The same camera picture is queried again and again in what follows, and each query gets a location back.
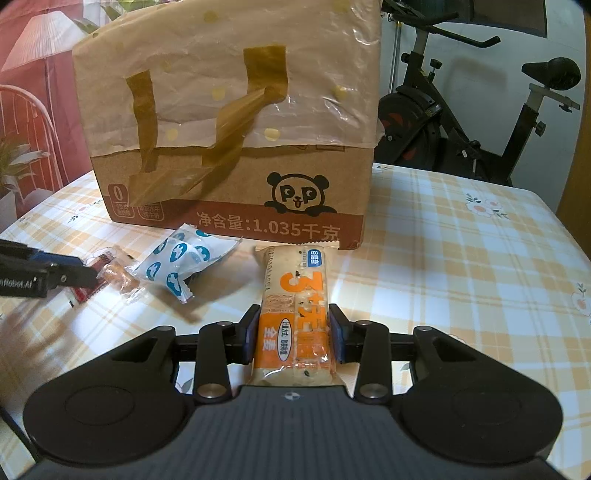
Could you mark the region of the dark window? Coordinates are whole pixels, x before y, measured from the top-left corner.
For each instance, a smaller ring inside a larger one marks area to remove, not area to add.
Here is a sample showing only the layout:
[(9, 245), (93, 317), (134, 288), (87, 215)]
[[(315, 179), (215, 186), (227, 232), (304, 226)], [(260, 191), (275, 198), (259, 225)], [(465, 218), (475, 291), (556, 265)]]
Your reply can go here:
[(460, 22), (547, 37), (544, 0), (451, 0), (440, 5), (445, 13), (457, 12)]

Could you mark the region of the black exercise bike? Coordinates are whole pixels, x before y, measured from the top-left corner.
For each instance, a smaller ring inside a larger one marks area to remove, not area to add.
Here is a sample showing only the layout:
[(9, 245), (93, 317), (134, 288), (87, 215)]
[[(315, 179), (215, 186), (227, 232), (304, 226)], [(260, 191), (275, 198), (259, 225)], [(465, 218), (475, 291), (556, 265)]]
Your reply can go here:
[(566, 178), (576, 148), (584, 54), (547, 40), (544, 4), (517, 20), (476, 18), (497, 1), (386, 1), (374, 160), (524, 187)]

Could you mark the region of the yellow checkered tablecloth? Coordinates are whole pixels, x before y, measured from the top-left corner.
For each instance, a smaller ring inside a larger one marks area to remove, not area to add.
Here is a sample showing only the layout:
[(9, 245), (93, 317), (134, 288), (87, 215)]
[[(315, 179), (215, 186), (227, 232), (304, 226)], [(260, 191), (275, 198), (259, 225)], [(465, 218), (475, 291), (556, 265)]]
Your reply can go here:
[[(157, 325), (238, 320), (262, 282), (245, 240), (192, 281), (185, 304), (160, 289), (102, 290), (79, 306), (64, 291), (3, 299), (2, 406), (19, 417), (40, 384)], [(363, 243), (332, 256), (329, 298), (395, 332), (434, 326), (544, 384), (564, 412), (551, 462), (589, 475), (590, 262), (536, 194), (375, 166)]]

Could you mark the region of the clear small snack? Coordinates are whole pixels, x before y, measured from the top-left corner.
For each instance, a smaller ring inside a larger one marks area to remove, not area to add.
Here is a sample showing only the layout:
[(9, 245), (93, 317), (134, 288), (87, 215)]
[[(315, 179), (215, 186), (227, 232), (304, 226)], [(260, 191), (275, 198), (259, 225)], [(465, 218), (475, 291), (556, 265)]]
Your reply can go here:
[(107, 287), (124, 297), (134, 295), (140, 289), (140, 281), (132, 274), (136, 264), (130, 254), (116, 246), (94, 252), (84, 260), (84, 265), (97, 273), (97, 285), (93, 288), (70, 287), (69, 304), (72, 307), (81, 305)]

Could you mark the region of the orange wholewheat bread packet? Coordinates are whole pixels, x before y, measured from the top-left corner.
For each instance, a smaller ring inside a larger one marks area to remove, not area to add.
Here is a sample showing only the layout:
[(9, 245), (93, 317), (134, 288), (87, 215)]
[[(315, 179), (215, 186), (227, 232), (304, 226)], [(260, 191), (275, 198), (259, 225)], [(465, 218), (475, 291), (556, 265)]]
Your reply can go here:
[(329, 326), (328, 259), (338, 241), (257, 246), (264, 266), (262, 310), (250, 383), (339, 385)]

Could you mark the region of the white blue snack packet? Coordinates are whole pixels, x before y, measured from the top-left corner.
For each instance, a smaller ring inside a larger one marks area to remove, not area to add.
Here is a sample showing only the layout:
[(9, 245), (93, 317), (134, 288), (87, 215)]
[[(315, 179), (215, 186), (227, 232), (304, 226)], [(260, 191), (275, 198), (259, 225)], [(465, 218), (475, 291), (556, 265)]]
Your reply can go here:
[(132, 274), (171, 293), (180, 303), (193, 298), (187, 281), (238, 247), (240, 239), (215, 236), (182, 224), (137, 265)]

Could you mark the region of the cardboard box with plastic liner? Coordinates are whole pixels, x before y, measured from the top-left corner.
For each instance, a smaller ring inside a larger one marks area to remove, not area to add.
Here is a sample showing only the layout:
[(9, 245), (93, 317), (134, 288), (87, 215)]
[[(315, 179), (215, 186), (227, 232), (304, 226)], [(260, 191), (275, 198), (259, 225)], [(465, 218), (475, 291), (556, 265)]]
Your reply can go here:
[(359, 247), (381, 25), (377, 1), (179, 1), (80, 41), (80, 119), (110, 218)]

